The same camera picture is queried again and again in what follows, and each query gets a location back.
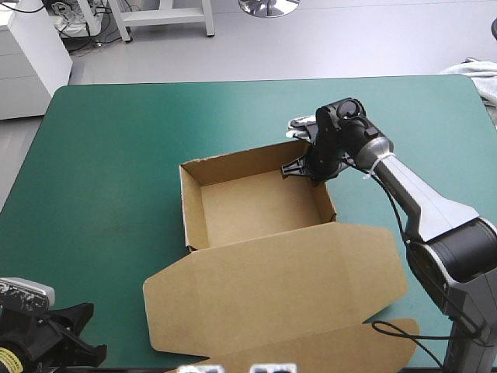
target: box lid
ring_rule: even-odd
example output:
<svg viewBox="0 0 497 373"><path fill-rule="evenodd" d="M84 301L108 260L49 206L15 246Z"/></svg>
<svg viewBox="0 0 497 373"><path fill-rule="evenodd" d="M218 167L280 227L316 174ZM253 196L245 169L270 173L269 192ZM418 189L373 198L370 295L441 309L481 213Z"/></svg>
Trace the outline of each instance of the box lid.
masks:
<svg viewBox="0 0 497 373"><path fill-rule="evenodd" d="M354 326L405 292L391 233L336 222L200 250L144 283L153 348L202 356Z"/></svg>
<svg viewBox="0 0 497 373"><path fill-rule="evenodd" d="M391 322L407 333L419 333L412 319ZM409 339L385 336L363 324L213 357L200 364L221 364L227 373L246 373L253 364L265 363L295 363L299 373L397 373L411 360L415 348Z"/></svg>

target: box flap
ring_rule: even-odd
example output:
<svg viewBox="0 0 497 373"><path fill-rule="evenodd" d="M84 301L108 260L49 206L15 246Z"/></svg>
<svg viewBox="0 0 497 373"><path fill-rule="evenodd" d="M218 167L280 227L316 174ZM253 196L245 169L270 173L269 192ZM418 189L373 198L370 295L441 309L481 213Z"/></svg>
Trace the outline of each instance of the box flap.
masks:
<svg viewBox="0 0 497 373"><path fill-rule="evenodd" d="M412 319L391 322L407 333L419 332ZM227 373L246 373L253 364L265 363L295 363L299 373L397 373L411 360L415 347L411 340L385 336L363 324L214 357L200 364L221 364Z"/></svg>
<svg viewBox="0 0 497 373"><path fill-rule="evenodd" d="M144 284L152 346L202 356L353 326L405 292L391 233L335 222L201 250Z"/></svg>
<svg viewBox="0 0 497 373"><path fill-rule="evenodd" d="M281 166L305 153L303 141L288 141L242 152L216 155L205 159L194 159L182 164L203 187L228 180L240 179L280 170Z"/></svg>
<svg viewBox="0 0 497 373"><path fill-rule="evenodd" d="M186 245L194 246L196 249L206 249L209 247L209 239L200 185L182 166L179 167L179 176Z"/></svg>

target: cardboard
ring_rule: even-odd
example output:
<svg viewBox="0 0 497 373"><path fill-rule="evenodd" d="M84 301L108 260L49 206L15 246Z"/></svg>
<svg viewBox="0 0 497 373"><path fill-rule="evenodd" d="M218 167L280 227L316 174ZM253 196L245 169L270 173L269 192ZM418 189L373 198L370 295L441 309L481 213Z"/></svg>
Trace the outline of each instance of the cardboard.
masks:
<svg viewBox="0 0 497 373"><path fill-rule="evenodd" d="M192 252L144 283L153 348L213 357L320 340L406 292L388 230L340 224L324 183L281 178L304 150L291 141L180 166Z"/></svg>
<svg viewBox="0 0 497 373"><path fill-rule="evenodd" d="M152 346L216 356L360 324L406 291L394 248L332 222L192 253L144 284Z"/></svg>
<svg viewBox="0 0 497 373"><path fill-rule="evenodd" d="M419 333L412 319L391 322L408 333ZM290 362L297 364L299 373L397 373L415 348L411 340L379 334L364 324L214 357L200 364L220 364L227 373L247 373L253 364Z"/></svg>
<svg viewBox="0 0 497 373"><path fill-rule="evenodd" d="M181 165L186 245L207 249L334 221L324 183L281 177L281 165L304 149L291 141Z"/></svg>

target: white cabinet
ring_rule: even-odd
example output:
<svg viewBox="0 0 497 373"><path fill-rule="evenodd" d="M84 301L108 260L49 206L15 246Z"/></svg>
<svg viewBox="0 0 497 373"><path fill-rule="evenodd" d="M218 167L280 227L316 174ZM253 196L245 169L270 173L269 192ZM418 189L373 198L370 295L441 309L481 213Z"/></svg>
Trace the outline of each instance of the white cabinet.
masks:
<svg viewBox="0 0 497 373"><path fill-rule="evenodd" d="M40 0L7 3L31 10ZM48 13L13 12L0 4L0 120L43 115L68 84L72 60Z"/></svg>

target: white drawer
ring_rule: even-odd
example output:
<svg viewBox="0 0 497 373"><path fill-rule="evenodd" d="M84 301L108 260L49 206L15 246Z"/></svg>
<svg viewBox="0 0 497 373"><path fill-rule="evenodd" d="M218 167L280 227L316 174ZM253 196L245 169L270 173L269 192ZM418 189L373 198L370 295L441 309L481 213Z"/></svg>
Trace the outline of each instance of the white drawer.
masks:
<svg viewBox="0 0 497 373"><path fill-rule="evenodd" d="M36 75L36 72L24 54L0 56L0 79L32 75Z"/></svg>
<svg viewBox="0 0 497 373"><path fill-rule="evenodd" d="M0 56L22 52L21 47L9 30L0 31Z"/></svg>
<svg viewBox="0 0 497 373"><path fill-rule="evenodd" d="M50 94L37 76L0 79L0 120L44 115Z"/></svg>

